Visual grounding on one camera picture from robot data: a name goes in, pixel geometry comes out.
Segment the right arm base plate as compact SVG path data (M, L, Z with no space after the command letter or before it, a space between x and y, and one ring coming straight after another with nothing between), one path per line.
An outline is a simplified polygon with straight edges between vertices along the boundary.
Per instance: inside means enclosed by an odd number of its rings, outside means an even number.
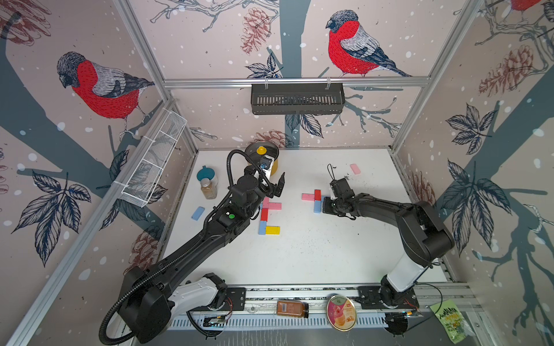
M402 309L417 310L420 308L414 289L398 293L388 286L363 285L357 288L358 302L363 309L383 310Z

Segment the black hanging shelf basket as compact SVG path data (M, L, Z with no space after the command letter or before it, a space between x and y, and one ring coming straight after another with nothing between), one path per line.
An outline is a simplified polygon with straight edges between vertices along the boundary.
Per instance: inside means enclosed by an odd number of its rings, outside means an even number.
M342 84L254 84L250 103L254 115L333 115L346 96Z

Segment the pink round cup lid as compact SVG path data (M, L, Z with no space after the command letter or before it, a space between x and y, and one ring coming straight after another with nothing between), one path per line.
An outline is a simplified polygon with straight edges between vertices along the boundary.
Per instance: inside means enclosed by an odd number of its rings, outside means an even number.
M352 330L357 321L357 312L353 301L343 295L334 295L329 298L326 315L331 326L341 332Z

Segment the brown spice jar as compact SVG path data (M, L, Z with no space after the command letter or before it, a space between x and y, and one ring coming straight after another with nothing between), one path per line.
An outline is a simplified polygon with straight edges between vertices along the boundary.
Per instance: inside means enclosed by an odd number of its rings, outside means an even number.
M203 178L200 181L201 191L206 200L214 200L217 197L217 187L209 178Z

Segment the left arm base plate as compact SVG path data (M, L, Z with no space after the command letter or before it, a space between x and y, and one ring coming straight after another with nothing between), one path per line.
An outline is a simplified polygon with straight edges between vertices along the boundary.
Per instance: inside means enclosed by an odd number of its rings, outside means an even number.
M220 290L206 307L211 311L243 311L245 309L246 288L230 287Z

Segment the glass lid yellow knob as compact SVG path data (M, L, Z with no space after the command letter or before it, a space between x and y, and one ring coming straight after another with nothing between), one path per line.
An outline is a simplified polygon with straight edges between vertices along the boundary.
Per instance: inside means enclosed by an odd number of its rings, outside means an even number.
M247 146L245 154L247 154L253 161L260 161L263 157L270 157L272 160L277 160L279 156L279 148L271 142L255 142Z

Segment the pink block cluster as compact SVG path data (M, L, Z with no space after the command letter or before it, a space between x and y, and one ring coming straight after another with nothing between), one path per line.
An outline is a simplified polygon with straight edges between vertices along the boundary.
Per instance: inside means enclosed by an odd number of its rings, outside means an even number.
M302 200L314 201L315 200L315 195L314 194L303 193L302 194Z

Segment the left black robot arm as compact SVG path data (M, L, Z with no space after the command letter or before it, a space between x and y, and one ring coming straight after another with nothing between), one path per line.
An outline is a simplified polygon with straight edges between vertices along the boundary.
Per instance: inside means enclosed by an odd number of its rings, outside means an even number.
M227 194L206 216L196 236L147 269L134 267L125 274L118 301L100 325L102 344L119 345L133 338L148 343L177 316L202 306L217 309L224 305L227 284L218 275L209 273L189 284L183 281L241 235L266 198L281 195L285 178L276 184L270 181L278 156L278 147L269 142L229 152Z

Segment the brown packet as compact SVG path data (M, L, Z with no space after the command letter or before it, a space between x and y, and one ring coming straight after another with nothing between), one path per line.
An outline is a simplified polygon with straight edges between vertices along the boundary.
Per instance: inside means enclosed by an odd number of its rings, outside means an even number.
M309 317L309 304L302 301L277 301L276 314L285 317L305 318Z

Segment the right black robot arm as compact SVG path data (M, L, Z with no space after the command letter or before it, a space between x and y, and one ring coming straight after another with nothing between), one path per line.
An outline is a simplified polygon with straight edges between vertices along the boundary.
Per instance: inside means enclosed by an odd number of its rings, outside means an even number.
M379 299L395 308L411 293L416 281L435 260L455 246L452 233L426 201L397 203L367 193L356 194L346 179L330 182L333 198L323 199L323 213L352 221L370 218L396 227L404 254L380 283Z

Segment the blue block table edge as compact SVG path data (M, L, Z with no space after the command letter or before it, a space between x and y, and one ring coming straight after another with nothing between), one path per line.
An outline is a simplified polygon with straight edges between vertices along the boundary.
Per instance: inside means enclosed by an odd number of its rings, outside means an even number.
M191 218L195 221L198 221L202 217L204 211L205 211L204 207L202 206L197 207L197 209L192 214Z

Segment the green snack packet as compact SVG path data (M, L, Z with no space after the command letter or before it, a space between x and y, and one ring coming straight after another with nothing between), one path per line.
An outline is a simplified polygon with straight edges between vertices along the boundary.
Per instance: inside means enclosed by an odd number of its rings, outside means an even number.
M440 321L454 345L461 343L467 337L475 337L476 334L453 300L431 305L430 310Z

